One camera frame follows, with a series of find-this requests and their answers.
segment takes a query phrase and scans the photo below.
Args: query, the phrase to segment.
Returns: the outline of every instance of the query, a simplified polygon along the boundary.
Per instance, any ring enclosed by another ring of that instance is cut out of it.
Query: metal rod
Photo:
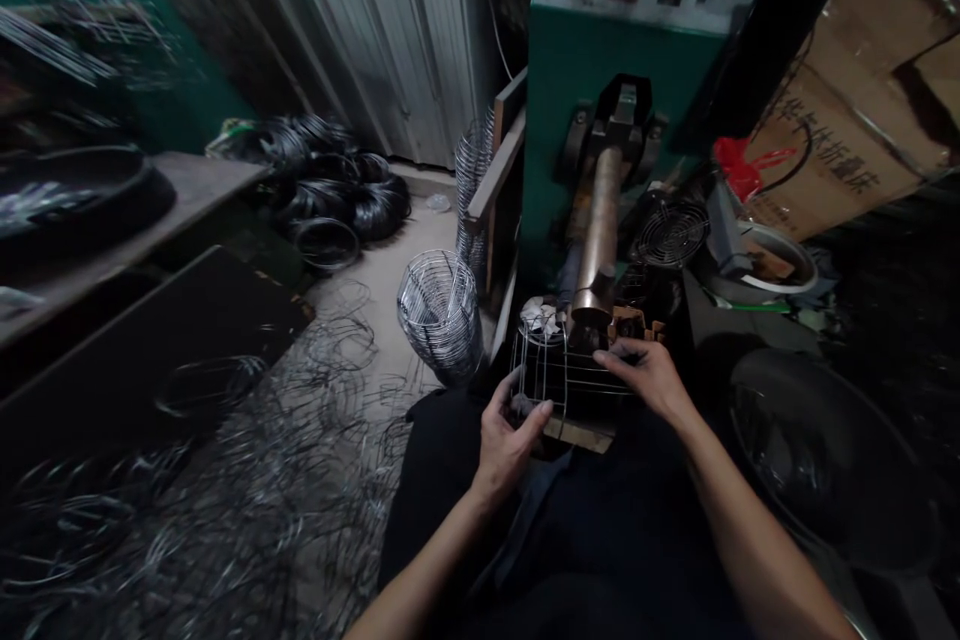
[[[597,158],[590,199],[590,224],[571,315],[578,324],[604,328],[613,319],[613,284],[617,263],[617,205],[623,152],[608,147]]]

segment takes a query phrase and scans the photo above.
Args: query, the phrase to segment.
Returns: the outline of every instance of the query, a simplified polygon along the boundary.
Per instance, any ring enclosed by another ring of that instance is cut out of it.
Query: cardboard box
[[[764,187],[773,187],[748,203],[746,214],[796,240],[909,195],[921,182],[806,68],[782,93],[747,149],[747,161],[783,149],[794,156],[761,172]],[[798,163],[796,174],[774,186]]]
[[[890,73],[960,26],[943,0],[828,0],[817,33],[821,29],[837,38],[854,62]]]
[[[960,127],[960,35],[921,55],[914,63],[956,127]]]
[[[830,0],[747,149],[794,150],[761,172],[748,216],[804,240],[941,177],[957,147],[931,137],[894,71],[958,30],[943,0]]]

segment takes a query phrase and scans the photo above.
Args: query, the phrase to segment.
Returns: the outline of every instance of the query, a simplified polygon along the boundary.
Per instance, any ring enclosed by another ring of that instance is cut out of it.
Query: black pot
[[[732,450],[785,524],[860,570],[929,571],[941,537],[929,475],[863,393],[773,349],[744,356],[731,384]]]
[[[159,220],[176,191],[150,158],[132,147],[87,147],[19,162],[0,173],[0,203],[31,183],[84,193],[69,208],[46,208],[29,223],[4,223],[3,275],[109,247]]]

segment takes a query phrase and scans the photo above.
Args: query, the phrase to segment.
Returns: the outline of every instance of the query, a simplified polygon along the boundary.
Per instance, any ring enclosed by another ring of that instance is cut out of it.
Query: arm
[[[493,394],[480,421],[480,465],[473,483],[453,506],[427,544],[367,608],[345,640],[406,640],[420,634],[424,621],[470,544],[523,474],[530,450],[550,419],[553,403],[541,403],[514,431],[503,417],[511,373]]]
[[[680,437],[717,552],[764,640],[855,640],[813,566],[740,474],[687,394],[659,343],[622,339],[596,361],[624,380]],[[631,367],[615,354],[640,355]]]

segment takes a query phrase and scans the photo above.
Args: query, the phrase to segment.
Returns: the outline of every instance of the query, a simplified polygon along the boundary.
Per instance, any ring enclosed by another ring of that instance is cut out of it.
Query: green machine
[[[520,276],[550,284],[574,191],[592,186],[577,287],[596,292],[574,302],[575,319],[580,306],[584,319],[602,320],[587,316],[608,304],[624,194],[702,161],[702,152],[681,149],[681,136],[753,1],[532,0]]]

